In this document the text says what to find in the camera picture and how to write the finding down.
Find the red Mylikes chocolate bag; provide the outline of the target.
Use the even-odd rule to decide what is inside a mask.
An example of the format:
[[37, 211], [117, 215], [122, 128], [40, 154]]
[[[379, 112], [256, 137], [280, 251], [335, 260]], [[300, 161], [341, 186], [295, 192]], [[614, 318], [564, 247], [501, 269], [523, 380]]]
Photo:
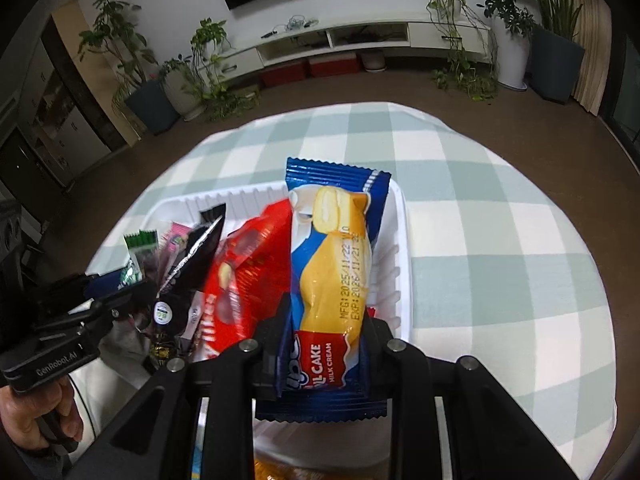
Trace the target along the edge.
[[276, 315], [290, 290], [291, 223], [290, 203], [278, 200], [222, 240], [204, 283], [194, 362], [253, 337]]

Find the white TV cabinet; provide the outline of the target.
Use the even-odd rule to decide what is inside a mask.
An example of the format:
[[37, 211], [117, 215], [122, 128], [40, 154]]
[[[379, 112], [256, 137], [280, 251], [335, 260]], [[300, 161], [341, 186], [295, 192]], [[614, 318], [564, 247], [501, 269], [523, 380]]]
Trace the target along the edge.
[[449, 24], [426, 12], [356, 16], [318, 21], [288, 32], [275, 30], [244, 44], [226, 44], [208, 67], [222, 80], [232, 81], [318, 55], [371, 49], [446, 52], [454, 44], [472, 60], [489, 62], [494, 46], [490, 34], [490, 28], [476, 18], [459, 18]]

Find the green seed snack packet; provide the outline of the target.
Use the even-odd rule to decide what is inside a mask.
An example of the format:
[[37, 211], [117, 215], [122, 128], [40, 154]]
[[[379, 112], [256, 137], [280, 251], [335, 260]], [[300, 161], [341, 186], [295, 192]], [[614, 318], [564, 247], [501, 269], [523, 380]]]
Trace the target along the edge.
[[120, 286], [143, 280], [158, 281], [158, 238], [156, 231], [140, 230], [124, 236], [129, 260], [120, 272]]

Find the black sesame snack packet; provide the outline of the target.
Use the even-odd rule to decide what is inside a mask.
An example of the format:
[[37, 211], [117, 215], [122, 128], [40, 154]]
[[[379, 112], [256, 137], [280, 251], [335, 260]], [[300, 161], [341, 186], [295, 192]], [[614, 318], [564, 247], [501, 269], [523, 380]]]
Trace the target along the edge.
[[216, 254], [226, 209], [225, 204], [219, 204], [200, 212], [200, 222], [190, 229], [186, 244], [160, 280], [152, 309], [149, 352], [157, 370], [184, 355], [179, 340], [188, 326], [195, 293], [203, 289]]

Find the white plastic tray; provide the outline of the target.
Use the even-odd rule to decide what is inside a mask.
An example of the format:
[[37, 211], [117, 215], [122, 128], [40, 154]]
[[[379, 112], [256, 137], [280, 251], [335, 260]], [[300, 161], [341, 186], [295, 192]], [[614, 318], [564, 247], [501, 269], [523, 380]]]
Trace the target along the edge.
[[[120, 219], [88, 265], [90, 274], [105, 274], [125, 265], [128, 252], [124, 236], [137, 230], [164, 234], [172, 222], [193, 226], [200, 211], [224, 203], [224, 229], [231, 232], [262, 208], [286, 194], [282, 181], [247, 184], [175, 197], [157, 196], [148, 211]], [[412, 284], [406, 202], [397, 183], [390, 184], [381, 232], [373, 253], [368, 303], [390, 326], [407, 339], [411, 333]], [[390, 452], [390, 419], [334, 424], [255, 422], [259, 455], [280, 462], [318, 469], [357, 468], [381, 463]]]

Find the dark blue plant pot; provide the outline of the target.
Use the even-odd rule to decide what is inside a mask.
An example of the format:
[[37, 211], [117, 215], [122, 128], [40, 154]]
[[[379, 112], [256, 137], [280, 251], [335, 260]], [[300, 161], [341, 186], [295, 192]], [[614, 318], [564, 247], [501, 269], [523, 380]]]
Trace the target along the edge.
[[584, 55], [577, 42], [536, 26], [530, 46], [530, 88], [546, 100], [566, 103]]

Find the glass display cabinet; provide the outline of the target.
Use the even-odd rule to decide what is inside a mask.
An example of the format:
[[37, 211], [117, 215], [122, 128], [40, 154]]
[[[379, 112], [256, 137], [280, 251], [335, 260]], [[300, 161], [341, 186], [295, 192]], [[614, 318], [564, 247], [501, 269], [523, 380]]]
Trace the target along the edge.
[[64, 186], [139, 140], [126, 115], [113, 106], [118, 83], [106, 56], [77, 52], [75, 34], [85, 26], [76, 9], [48, 18], [18, 104], [28, 144]]

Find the pink candy wrapper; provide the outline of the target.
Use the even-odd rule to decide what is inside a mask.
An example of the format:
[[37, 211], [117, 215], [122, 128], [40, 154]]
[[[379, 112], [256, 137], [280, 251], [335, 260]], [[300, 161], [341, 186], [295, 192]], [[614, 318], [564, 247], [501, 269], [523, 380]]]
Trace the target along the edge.
[[178, 255], [186, 248], [191, 229], [183, 224], [172, 222], [163, 235], [158, 251], [158, 281], [161, 283], [174, 265]]

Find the checkered tablecloth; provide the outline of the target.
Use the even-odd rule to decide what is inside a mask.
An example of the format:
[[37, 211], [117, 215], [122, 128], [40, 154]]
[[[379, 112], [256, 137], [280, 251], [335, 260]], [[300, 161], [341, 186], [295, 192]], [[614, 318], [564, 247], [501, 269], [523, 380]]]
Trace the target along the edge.
[[589, 478], [616, 424], [614, 335], [597, 266], [532, 181], [434, 116], [340, 104], [209, 136], [142, 192], [89, 270], [120, 266], [125, 235], [164, 198], [280, 180], [291, 157], [392, 174], [407, 201], [411, 341], [442, 359], [477, 356]]

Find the orange snack bar wrapper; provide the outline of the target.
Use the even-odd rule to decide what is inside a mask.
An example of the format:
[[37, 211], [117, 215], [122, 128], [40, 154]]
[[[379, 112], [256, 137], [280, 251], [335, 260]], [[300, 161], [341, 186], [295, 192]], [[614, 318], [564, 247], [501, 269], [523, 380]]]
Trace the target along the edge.
[[254, 459], [254, 471], [256, 479], [374, 480], [386, 479], [388, 467], [383, 462], [367, 467], [318, 469], [289, 465], [280, 460], [258, 456]]

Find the white plant pot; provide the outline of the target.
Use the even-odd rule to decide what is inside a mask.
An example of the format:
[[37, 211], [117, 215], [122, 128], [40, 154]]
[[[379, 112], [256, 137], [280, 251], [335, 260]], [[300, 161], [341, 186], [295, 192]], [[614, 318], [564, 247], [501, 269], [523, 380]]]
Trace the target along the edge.
[[180, 70], [168, 72], [162, 85], [168, 101], [185, 122], [190, 122], [204, 113], [205, 106], [188, 92], [188, 82]]
[[503, 20], [495, 18], [492, 31], [497, 45], [497, 79], [503, 87], [525, 91], [525, 71], [529, 57], [529, 40], [517, 32], [512, 34]]

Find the red storage box right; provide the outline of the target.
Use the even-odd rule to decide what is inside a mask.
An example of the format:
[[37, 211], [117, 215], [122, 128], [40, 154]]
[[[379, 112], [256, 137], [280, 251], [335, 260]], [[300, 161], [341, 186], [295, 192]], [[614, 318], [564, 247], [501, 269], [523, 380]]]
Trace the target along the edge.
[[314, 78], [356, 74], [360, 63], [355, 52], [318, 55], [308, 60], [309, 73]]

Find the red storage box left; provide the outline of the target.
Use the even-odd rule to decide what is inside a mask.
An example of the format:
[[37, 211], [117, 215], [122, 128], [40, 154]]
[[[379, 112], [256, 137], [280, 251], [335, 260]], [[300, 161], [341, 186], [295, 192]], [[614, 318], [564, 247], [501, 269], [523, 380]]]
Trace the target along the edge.
[[307, 62], [294, 60], [269, 66], [260, 73], [260, 80], [266, 88], [292, 84], [307, 78]]

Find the blue Tipo cake packet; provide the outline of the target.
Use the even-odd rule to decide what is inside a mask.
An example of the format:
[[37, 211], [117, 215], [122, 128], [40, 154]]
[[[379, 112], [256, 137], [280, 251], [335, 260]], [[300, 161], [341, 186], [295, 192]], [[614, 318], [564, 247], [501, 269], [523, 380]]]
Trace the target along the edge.
[[256, 402], [267, 422], [358, 422], [384, 417], [370, 393], [368, 315], [373, 249], [390, 174], [289, 158], [292, 212], [290, 320], [280, 345], [276, 392]]

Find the red storage box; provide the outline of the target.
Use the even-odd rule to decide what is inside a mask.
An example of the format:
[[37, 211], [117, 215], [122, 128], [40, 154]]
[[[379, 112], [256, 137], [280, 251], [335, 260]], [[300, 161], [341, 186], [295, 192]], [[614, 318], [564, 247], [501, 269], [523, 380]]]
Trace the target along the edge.
[[308, 60], [309, 73], [314, 78], [356, 74], [360, 63], [355, 52], [318, 55]]
[[266, 88], [292, 84], [307, 78], [307, 62], [294, 60], [269, 66], [260, 73], [260, 80]]

